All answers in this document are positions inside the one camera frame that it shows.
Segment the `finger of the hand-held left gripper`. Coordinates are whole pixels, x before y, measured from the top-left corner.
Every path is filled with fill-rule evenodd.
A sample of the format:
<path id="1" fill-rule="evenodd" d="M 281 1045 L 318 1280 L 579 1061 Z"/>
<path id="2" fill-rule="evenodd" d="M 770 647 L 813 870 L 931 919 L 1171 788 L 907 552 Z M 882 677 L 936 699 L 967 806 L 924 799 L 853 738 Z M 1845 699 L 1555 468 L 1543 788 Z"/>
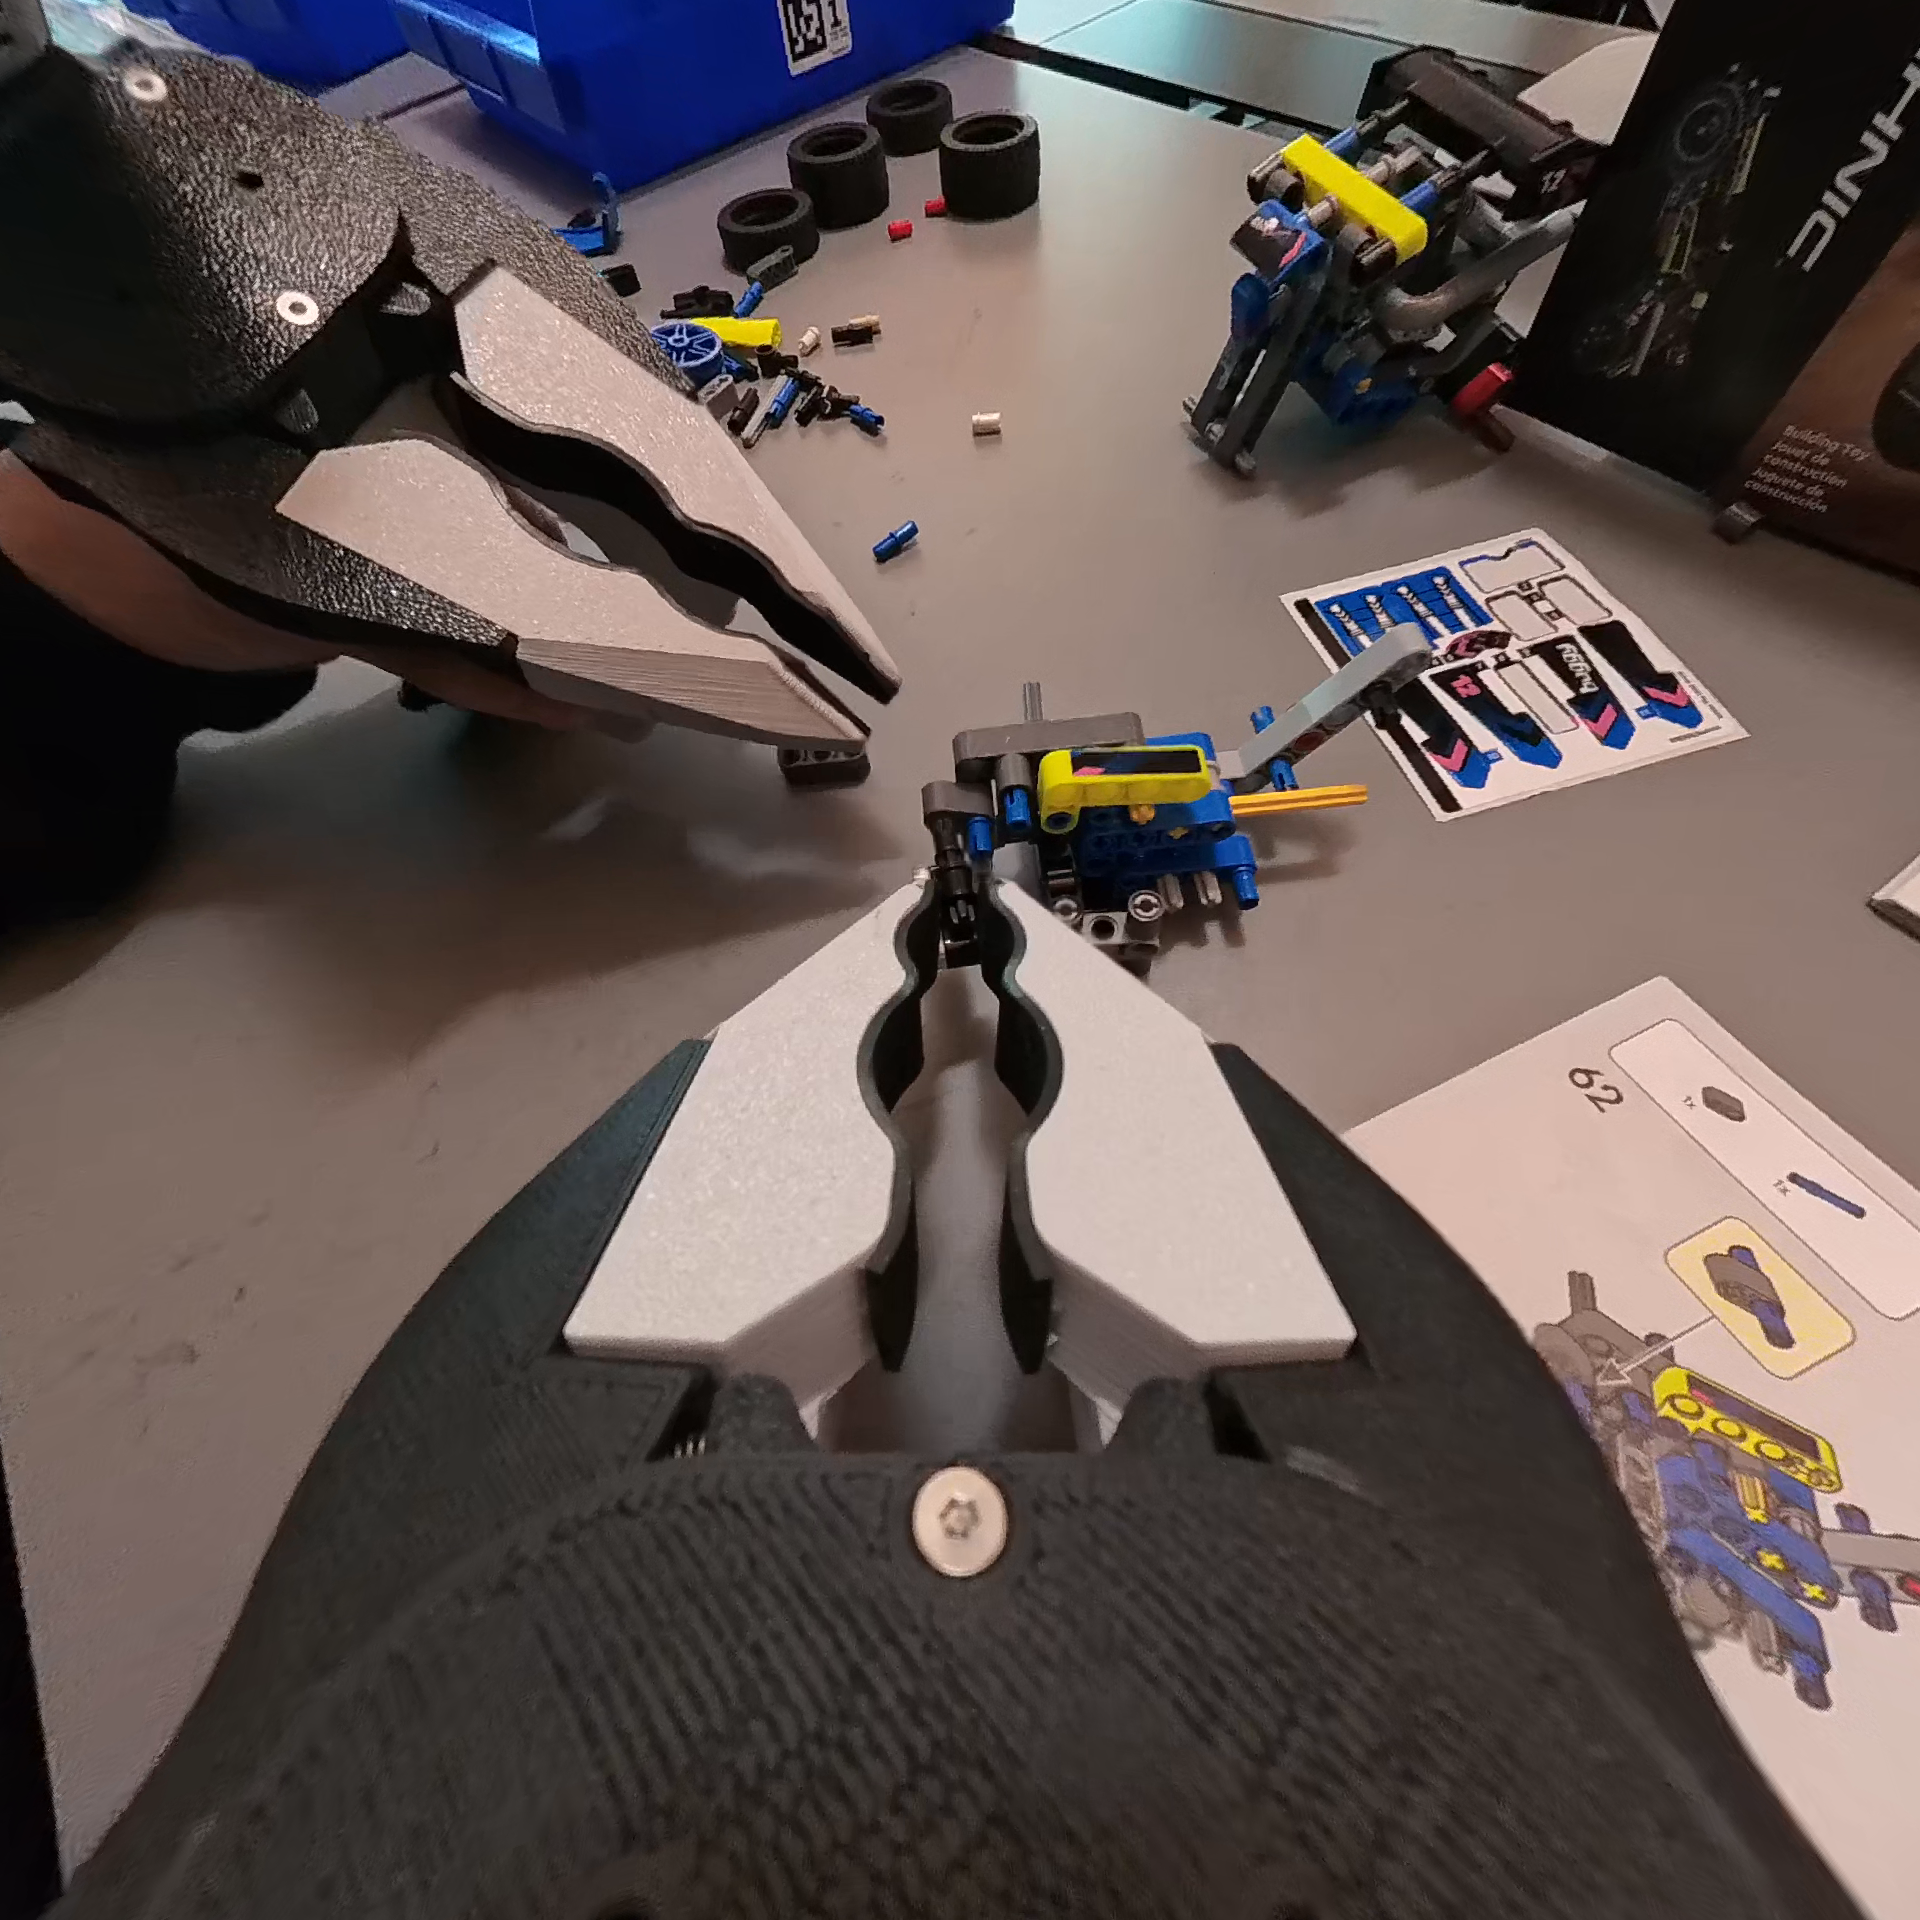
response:
<path id="1" fill-rule="evenodd" d="M 501 628 L 521 684 L 545 699 L 758 744 L 865 744 L 865 723 L 779 647 L 686 614 L 631 568 L 545 541 L 451 445 L 326 452 L 281 519 Z"/>
<path id="2" fill-rule="evenodd" d="M 514 589 L 532 687 L 590 712 L 832 712 L 832 675 L 898 699 L 898 659 L 705 398 L 509 267 L 463 290 L 455 338 L 473 452 L 641 522 L 686 578 L 773 633 L 696 617 L 648 571 L 558 557 L 537 589 Z"/>

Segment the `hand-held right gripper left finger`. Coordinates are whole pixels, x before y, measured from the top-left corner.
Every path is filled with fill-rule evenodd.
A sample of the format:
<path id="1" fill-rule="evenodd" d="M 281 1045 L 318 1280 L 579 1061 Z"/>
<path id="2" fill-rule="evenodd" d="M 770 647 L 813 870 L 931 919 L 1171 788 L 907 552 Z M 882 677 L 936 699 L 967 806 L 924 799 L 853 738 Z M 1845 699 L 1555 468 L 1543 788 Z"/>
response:
<path id="1" fill-rule="evenodd" d="M 898 1106 L 931 979 L 931 885 L 910 880 L 708 1035 L 567 1353 L 773 1380 L 800 1413 L 901 1369 L 924 1253 Z"/>

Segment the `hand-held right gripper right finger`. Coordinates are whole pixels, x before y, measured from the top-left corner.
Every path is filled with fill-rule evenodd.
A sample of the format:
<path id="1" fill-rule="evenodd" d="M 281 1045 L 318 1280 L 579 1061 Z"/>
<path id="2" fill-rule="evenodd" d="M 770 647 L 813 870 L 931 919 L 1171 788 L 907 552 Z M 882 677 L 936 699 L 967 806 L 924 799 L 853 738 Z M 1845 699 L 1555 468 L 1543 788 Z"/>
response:
<path id="1" fill-rule="evenodd" d="M 1109 1446 L 1157 1380 L 1350 1359 L 1351 1313 L 1213 1037 L 1017 880 L 990 880 L 977 932 L 1025 1114 L 1002 1325 L 1069 1384 L 1081 1446 Z"/>

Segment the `black lego connector piece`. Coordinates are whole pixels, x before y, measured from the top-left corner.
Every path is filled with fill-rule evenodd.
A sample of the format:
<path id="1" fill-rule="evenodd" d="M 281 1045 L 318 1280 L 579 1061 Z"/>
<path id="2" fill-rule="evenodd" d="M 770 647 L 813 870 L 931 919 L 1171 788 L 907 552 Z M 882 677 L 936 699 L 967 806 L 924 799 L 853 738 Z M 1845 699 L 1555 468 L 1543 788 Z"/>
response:
<path id="1" fill-rule="evenodd" d="M 995 819 L 967 806 L 925 813 L 936 942 L 950 966 L 977 966 L 983 877 L 995 870 Z"/>

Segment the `small blue yellow lego assembly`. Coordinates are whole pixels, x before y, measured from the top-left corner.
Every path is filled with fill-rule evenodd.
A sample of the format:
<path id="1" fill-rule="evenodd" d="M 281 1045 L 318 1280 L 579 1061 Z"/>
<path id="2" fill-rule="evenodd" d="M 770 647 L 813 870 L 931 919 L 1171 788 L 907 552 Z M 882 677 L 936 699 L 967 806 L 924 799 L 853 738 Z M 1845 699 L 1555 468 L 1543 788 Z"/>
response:
<path id="1" fill-rule="evenodd" d="M 952 777 L 924 788 L 924 813 L 990 816 L 995 860 L 1025 852 L 1044 909 L 1143 972 L 1167 919 L 1185 904 L 1213 911 L 1263 904 L 1248 827 L 1368 806 L 1368 788 L 1303 788 L 1295 766 L 1357 718 L 1379 718 L 1422 664 L 1422 633 L 1389 628 L 1289 717 L 1257 712 L 1242 748 L 1214 748 L 1201 730 L 1143 735 L 1141 717 L 1049 718 L 1039 684 L 1025 684 L 1017 723 L 952 735 Z"/>

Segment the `pile of small lego pieces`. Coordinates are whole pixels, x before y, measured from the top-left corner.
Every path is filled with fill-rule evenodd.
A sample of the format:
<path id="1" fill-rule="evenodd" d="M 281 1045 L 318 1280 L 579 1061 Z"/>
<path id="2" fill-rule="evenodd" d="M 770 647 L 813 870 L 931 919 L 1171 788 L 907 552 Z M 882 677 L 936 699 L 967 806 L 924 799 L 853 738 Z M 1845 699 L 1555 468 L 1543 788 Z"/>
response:
<path id="1" fill-rule="evenodd" d="M 746 279 L 746 290 L 723 290 L 723 286 L 678 290 L 664 304 L 661 325 L 705 321 L 705 313 L 773 321 L 770 292 L 787 286 L 792 262 L 794 260 L 779 246 L 779 253 L 756 262 L 756 279 Z M 826 348 L 826 334 L 814 325 L 805 325 L 794 338 L 787 338 L 787 348 L 758 348 L 758 353 L 729 348 L 723 375 L 697 384 L 697 396 L 705 396 L 705 406 L 718 411 L 723 433 L 741 445 L 756 445 L 758 435 L 779 433 L 787 419 L 792 428 L 848 419 L 855 435 L 882 443 L 888 418 L 877 406 L 865 406 L 859 396 L 841 392 L 832 375 L 823 375 L 813 363 L 823 348 Z"/>

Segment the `large blue lego chassis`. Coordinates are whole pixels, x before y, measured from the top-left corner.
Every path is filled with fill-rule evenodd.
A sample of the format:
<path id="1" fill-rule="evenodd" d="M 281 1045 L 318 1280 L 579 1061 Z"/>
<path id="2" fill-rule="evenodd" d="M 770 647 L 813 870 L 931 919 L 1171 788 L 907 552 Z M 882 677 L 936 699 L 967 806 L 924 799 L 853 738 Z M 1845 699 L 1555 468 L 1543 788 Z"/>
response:
<path id="1" fill-rule="evenodd" d="M 1452 51 L 1375 66 L 1361 119 L 1290 137 L 1248 171 L 1229 246 L 1229 334 L 1201 396 L 1196 445 L 1242 477 L 1295 392 L 1331 428 L 1389 433 L 1412 406 L 1511 452 L 1518 334 L 1511 286 L 1563 253 L 1606 144 L 1507 97 Z"/>

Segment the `black lego box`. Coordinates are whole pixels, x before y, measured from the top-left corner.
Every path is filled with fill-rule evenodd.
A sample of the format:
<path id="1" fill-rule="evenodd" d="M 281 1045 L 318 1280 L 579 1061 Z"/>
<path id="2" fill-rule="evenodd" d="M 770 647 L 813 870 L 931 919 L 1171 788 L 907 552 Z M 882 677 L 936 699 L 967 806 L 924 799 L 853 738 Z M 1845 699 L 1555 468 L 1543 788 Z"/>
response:
<path id="1" fill-rule="evenodd" d="M 1515 406 L 1920 571 L 1920 5 L 1684 0 L 1515 363 Z"/>

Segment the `person's left hand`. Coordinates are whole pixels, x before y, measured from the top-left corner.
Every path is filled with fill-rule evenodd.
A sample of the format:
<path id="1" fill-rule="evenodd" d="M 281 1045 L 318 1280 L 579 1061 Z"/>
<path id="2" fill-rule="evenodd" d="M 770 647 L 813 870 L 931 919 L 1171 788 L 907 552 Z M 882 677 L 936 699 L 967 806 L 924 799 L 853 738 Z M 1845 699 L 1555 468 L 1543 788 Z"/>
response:
<path id="1" fill-rule="evenodd" d="M 134 528 L 62 496 L 12 452 L 0 454 L 0 548 L 3 557 L 46 589 L 66 614 L 85 617 L 107 638 L 206 675 L 263 675 L 263 671 L 326 671 L 337 659 L 359 659 L 377 675 L 411 684 L 451 712 L 491 717 L 544 730 L 591 730 L 610 738 L 648 738 L 652 718 L 584 712 L 473 659 L 411 653 L 411 647 L 331 647 L 246 614 L 232 614 L 201 591 L 177 563 L 145 548 Z"/>

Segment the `large blue plastic bin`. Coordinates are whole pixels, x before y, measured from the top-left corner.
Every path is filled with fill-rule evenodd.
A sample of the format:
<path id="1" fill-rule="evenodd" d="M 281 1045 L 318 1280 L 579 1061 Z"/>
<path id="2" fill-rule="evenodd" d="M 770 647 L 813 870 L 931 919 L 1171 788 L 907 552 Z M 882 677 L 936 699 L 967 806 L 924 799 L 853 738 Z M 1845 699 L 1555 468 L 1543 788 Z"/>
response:
<path id="1" fill-rule="evenodd" d="M 1013 0 L 399 0 L 404 45 L 544 157 L 641 188 L 1013 20 Z"/>

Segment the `open instruction booklet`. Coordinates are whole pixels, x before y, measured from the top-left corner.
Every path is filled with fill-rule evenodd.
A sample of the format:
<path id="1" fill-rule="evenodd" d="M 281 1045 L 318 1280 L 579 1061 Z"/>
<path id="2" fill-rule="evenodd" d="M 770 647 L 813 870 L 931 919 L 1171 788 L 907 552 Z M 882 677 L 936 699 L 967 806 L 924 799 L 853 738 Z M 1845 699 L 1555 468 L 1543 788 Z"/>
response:
<path id="1" fill-rule="evenodd" d="M 1361 1120 L 1584 1423 L 1720 1709 L 1920 1914 L 1920 1205 L 1676 984 Z"/>

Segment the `sticker sheet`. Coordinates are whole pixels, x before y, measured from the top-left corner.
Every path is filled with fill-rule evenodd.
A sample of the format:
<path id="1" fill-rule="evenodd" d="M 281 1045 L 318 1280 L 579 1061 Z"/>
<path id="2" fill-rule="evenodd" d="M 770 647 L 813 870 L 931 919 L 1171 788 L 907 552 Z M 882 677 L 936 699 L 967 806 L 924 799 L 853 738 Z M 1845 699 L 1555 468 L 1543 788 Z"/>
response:
<path id="1" fill-rule="evenodd" d="M 1325 664 L 1421 628 L 1375 718 L 1433 819 L 1467 819 L 1742 738 L 1720 693 L 1573 552 L 1523 528 L 1280 599 Z"/>

